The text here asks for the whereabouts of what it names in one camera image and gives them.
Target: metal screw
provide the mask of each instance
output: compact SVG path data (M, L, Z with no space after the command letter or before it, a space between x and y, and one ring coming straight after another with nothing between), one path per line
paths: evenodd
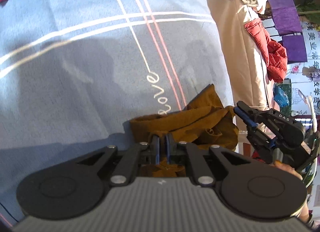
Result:
M122 175L115 175L115 176L112 176L110 179L110 181L115 184L125 183L126 180L127 180L127 178Z
M198 182L203 185L208 185L213 183L213 178L210 176L201 176L198 178Z

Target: red clothing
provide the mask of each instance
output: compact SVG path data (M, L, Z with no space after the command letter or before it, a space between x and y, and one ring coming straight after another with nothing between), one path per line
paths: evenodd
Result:
M278 42L270 38L267 30L262 26L261 19L257 18L244 25L260 48L265 59L269 79L283 82L287 73L287 50Z
M260 155L256 150L253 151L253 154L251 157L259 162L265 163L265 161L260 158Z

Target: white stripe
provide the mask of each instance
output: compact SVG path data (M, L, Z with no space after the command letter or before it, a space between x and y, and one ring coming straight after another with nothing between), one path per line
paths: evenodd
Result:
M139 48L139 50L140 50L141 56L142 56L142 58L143 58L143 60L144 60L144 63L146 64L146 67L147 67L147 69L148 69L148 72L150 72L150 68L149 68L147 59L146 59L146 57L145 57L145 55L144 55L144 52L142 51L142 48L141 48L140 43L139 43L139 41L138 41L138 39L137 39L136 33L134 32L133 27L132 27L132 25L130 24L130 20L129 20L128 14L127 14L127 12L126 12L125 9L124 9L124 6L123 6L121 0L117 0L117 1L118 1L119 6L121 7L122 13L126 16L125 20L126 20L127 23L129 24L129 28L130 28L130 30L131 30L131 32L132 32L133 38L135 39L135 41L136 41L136 43L137 43L137 45L138 45L138 48Z
M181 12L181 11L172 11L172 12L154 12L153 15L173 15L173 14L183 14L183 15L190 15L190 16L199 16L199 17L211 17L211 15L209 14L193 14L193 13L185 13L185 12ZM0 57L0 65L2 63L4 63L7 59L9 59L10 57L18 54L19 52L22 52L26 49L29 49L33 46L36 46L40 43L43 43L51 38L57 37L57 36L62 36L64 34L76 31L76 30L80 30L86 27L90 27L90 26L94 26L94 25L98 25L98 24L102 24L102 23L106 23L106 22L111 22L111 21L116 21L116 20L120 20L120 19L125 19L126 17L128 18L133 18L133 17L142 17L143 14L142 13L132 13L132 14L127 14L127 15L115 15L115 16L110 16L110 17L105 17L105 18L100 18L100 19L96 19L93 21L88 21L85 23L81 23L79 25L74 25L74 26L70 26L67 28L64 28L60 31L56 31L56 32L52 32L49 33L39 39L37 39L36 41L33 41L31 43L28 43L20 48L15 49L14 51L11 51L10 53Z
M197 22L215 23L213 20L196 19L196 18L156 19L156 22L176 22L176 21L197 21ZM120 29L120 28L130 27L130 25L134 26L134 25L143 25L143 24L146 24L146 21L135 21L135 22L131 22L130 24L122 23L122 24L107 26L107 27L103 27L103 28L100 28L100 29L96 29L96 30L90 31L88 33L76 35L76 36L74 36L74 37L72 37L72 38L70 38L69 40L66 40L66 41L53 43L53 44L49 45L48 47L46 47L45 49L43 49L41 51L38 51L38 52L36 52L36 53L34 53L32 55L29 55L29 56L17 61L16 63L12 64L11 66L3 69L2 71L0 71L0 79L3 78L4 76L6 76L10 71L12 71L12 70L16 69L17 67L19 67L20 65L23 65L26 62L29 62L29 61L33 60L34 58L36 58L36 57L38 57L38 56L40 56L42 54L45 54L46 52L48 52L48 51L50 51L50 50L52 50L54 48L57 48L57 47L60 47L60 46L64 46L64 45L66 45L68 43L71 43L73 41L80 40L80 39L83 39L83 38L86 38L86 37L90 37L90 36L93 36L93 35L98 35L98 34L101 34L101 33L105 33L105 32L116 30L116 29Z

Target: blue bedsheet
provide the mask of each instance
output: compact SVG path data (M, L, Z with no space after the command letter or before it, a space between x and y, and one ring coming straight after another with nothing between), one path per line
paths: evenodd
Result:
M181 110L210 83L233 104L206 0L9 0L0 70L0 202L17 220L31 172L126 149L130 119Z

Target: person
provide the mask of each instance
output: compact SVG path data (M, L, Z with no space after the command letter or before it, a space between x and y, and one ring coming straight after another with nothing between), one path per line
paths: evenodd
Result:
M300 180L302 180L302 176L299 173L297 173L296 170L293 167L291 167L290 165L281 163L280 161L275 161L274 166L277 167L278 169L286 171L286 172L296 176ZM312 219L312 215L309 214L309 208L308 208L307 201L304 203L298 218L302 222L304 222L308 227L310 227L311 229L316 229L318 227L318 225Z

